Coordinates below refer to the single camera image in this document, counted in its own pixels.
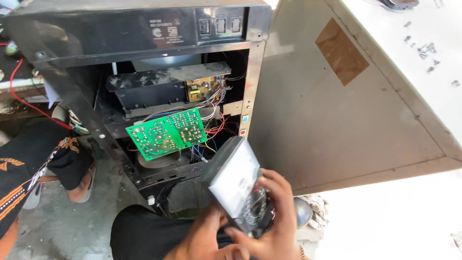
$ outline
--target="switch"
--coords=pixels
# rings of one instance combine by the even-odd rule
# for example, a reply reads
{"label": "switch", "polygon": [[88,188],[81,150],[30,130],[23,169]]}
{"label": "switch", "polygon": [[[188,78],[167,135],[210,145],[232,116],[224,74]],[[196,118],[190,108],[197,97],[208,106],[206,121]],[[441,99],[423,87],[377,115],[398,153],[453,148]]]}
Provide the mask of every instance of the switch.
{"label": "switch", "polygon": [[225,32],[226,19],[217,19],[217,33]]}
{"label": "switch", "polygon": [[201,23],[201,34],[210,34],[209,20],[200,20],[200,23]]}
{"label": "switch", "polygon": [[241,19],[233,18],[232,19],[232,32],[239,32],[241,30]]}

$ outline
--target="person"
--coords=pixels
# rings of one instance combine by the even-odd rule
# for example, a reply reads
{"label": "person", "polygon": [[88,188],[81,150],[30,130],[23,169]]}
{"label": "person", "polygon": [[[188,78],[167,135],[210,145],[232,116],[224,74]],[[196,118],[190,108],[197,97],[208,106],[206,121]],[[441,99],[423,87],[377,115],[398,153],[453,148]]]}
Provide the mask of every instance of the person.
{"label": "person", "polygon": [[56,174],[72,202],[88,200],[95,174],[94,159],[73,131],[51,120],[32,125],[0,147],[0,260],[11,251],[18,233],[18,214],[38,183]]}
{"label": "person", "polygon": [[228,227],[225,214],[212,203],[195,221],[157,216],[132,205],[114,220],[110,246],[114,260],[303,260],[297,245],[297,217],[290,184],[275,171],[262,170],[258,179],[267,188],[276,214],[258,240]]}

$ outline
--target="yellow circuit board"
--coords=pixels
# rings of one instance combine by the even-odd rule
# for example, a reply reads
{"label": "yellow circuit board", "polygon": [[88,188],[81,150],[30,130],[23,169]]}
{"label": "yellow circuit board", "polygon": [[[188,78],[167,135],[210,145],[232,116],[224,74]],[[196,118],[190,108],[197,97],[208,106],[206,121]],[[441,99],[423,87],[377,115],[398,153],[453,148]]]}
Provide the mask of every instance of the yellow circuit board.
{"label": "yellow circuit board", "polygon": [[186,88],[190,102],[204,101],[210,98],[219,87],[216,77],[207,77],[198,80],[188,80]]}

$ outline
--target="green circuit board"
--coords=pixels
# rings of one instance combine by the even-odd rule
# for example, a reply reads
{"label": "green circuit board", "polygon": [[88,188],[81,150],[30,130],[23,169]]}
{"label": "green circuit board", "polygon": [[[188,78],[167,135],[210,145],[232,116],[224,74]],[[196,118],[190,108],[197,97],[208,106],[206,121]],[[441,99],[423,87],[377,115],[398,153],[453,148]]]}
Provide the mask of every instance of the green circuit board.
{"label": "green circuit board", "polygon": [[146,161],[207,141],[197,108],[130,126],[126,130]]}

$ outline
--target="black pants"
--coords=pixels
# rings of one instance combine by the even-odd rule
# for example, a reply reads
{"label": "black pants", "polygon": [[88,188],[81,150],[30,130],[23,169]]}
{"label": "black pants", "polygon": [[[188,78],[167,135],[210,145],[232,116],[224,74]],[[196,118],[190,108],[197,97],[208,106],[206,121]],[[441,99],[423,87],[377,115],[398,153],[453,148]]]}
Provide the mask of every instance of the black pants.
{"label": "black pants", "polygon": [[92,165],[73,131],[43,120],[0,147],[0,239],[48,167],[66,190],[77,188]]}
{"label": "black pants", "polygon": [[[183,241],[193,222],[159,217],[141,205],[131,205],[122,210],[112,224],[112,256],[114,260],[162,260]],[[221,229],[217,242],[219,248],[232,244]]]}

